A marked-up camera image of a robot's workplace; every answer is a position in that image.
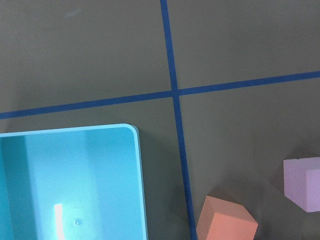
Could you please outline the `cyan plastic bin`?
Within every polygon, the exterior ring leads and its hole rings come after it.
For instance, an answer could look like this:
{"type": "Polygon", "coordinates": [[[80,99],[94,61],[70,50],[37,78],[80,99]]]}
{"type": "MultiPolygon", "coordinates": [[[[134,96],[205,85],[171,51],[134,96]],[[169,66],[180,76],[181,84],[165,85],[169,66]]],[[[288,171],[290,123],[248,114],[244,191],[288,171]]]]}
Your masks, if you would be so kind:
{"type": "Polygon", "coordinates": [[[3,240],[146,240],[138,129],[109,124],[0,136],[3,240]]]}

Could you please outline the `orange foam cube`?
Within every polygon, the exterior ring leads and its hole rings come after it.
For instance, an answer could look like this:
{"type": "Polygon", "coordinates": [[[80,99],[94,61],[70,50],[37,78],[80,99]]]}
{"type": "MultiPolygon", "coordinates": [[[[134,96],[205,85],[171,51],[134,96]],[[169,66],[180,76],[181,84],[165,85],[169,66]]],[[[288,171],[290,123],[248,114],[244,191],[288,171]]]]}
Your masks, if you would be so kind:
{"type": "Polygon", "coordinates": [[[257,228],[243,205],[207,195],[196,233],[199,240],[253,240],[257,228]]]}

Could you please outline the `lavender foam cube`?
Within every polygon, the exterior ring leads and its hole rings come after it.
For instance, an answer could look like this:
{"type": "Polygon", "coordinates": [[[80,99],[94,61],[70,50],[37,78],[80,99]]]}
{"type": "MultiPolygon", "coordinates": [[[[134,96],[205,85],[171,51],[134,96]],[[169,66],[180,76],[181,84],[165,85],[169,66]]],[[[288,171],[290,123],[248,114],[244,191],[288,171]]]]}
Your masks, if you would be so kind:
{"type": "Polygon", "coordinates": [[[320,210],[320,158],[283,161],[284,195],[307,213],[320,210]]]}

